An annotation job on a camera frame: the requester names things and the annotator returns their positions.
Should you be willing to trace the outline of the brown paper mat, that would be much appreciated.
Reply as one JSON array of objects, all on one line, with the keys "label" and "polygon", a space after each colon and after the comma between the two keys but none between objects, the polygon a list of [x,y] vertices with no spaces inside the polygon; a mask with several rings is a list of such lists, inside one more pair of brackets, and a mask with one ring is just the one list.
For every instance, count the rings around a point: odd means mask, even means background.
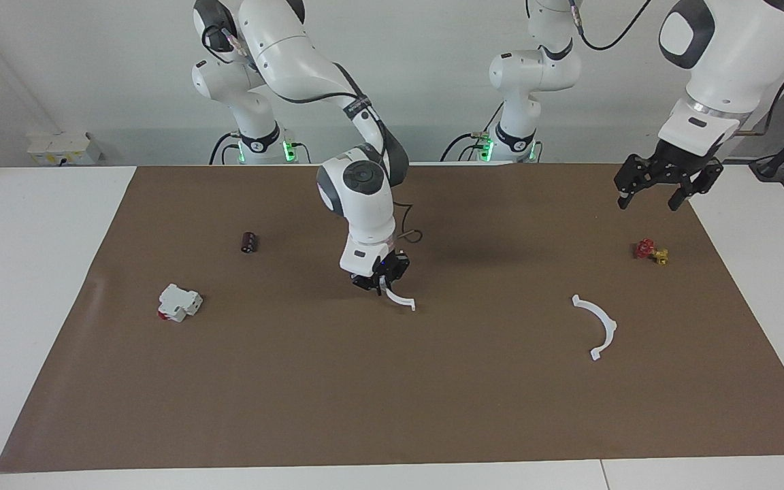
[{"label": "brown paper mat", "polygon": [[[784,454],[784,367],[693,208],[622,211],[616,171],[412,167],[410,311],[340,269],[315,168],[140,168],[0,472]],[[599,361],[574,294],[618,323]]]}]

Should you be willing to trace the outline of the white power strip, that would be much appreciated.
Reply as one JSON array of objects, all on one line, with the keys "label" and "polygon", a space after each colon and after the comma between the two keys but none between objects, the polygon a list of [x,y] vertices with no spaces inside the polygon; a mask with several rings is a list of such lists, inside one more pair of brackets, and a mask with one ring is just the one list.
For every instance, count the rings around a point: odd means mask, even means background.
[{"label": "white power strip", "polygon": [[105,158],[99,144],[87,131],[29,133],[26,137],[26,152],[35,165],[97,165]]}]

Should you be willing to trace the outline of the white half-ring pipe clamp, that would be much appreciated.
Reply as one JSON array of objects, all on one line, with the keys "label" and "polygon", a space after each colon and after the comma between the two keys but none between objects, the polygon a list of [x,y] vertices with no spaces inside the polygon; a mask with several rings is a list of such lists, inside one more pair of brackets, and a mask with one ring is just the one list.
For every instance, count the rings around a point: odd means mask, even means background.
[{"label": "white half-ring pipe clamp", "polygon": [[591,303],[591,301],[587,301],[580,297],[580,295],[574,294],[572,298],[572,306],[578,309],[589,311],[597,320],[600,320],[603,328],[604,328],[604,341],[598,345],[597,347],[591,348],[590,350],[590,357],[592,361],[599,361],[602,358],[603,352],[613,343],[616,331],[618,329],[618,323],[609,314],[598,306],[595,303]]},{"label": "white half-ring pipe clamp", "polygon": [[380,277],[380,291],[382,291],[382,294],[386,295],[392,303],[406,307],[410,311],[416,311],[416,301],[413,298],[401,297],[401,295],[396,294],[393,291],[392,284],[393,282],[388,276]]}]

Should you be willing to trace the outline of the white circuit breaker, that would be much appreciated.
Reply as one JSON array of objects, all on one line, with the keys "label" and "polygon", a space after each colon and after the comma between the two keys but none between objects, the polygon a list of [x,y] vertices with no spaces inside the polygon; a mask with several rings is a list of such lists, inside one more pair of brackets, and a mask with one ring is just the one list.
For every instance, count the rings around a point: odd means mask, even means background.
[{"label": "white circuit breaker", "polygon": [[186,291],[175,283],[170,283],[159,296],[157,316],[165,321],[182,323],[188,316],[194,316],[204,299],[197,291]]}]

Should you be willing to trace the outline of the red and yellow valve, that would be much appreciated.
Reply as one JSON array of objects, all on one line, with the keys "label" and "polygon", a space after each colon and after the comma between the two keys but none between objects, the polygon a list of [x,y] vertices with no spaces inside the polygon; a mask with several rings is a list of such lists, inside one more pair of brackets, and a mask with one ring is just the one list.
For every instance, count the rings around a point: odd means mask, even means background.
[{"label": "red and yellow valve", "polygon": [[634,244],[634,258],[648,259],[659,265],[666,265],[669,261],[669,250],[657,247],[652,239],[645,238]]}]

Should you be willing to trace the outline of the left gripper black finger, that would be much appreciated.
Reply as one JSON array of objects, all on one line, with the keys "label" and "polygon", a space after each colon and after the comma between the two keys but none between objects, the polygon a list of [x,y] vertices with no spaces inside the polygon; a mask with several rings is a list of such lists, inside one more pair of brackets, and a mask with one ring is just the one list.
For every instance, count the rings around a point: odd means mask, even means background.
[{"label": "left gripper black finger", "polygon": [[681,168],[673,168],[671,171],[671,183],[678,185],[678,189],[673,192],[667,201],[667,206],[672,211],[677,211],[687,199],[698,193],[708,193],[715,185],[715,181],[724,170],[723,165],[718,159],[711,159],[705,167],[697,172],[697,176],[691,177],[690,171]]},{"label": "left gripper black finger", "polygon": [[614,177],[619,192],[617,204],[620,209],[628,208],[635,193],[647,189],[648,161],[640,155],[629,155]]}]

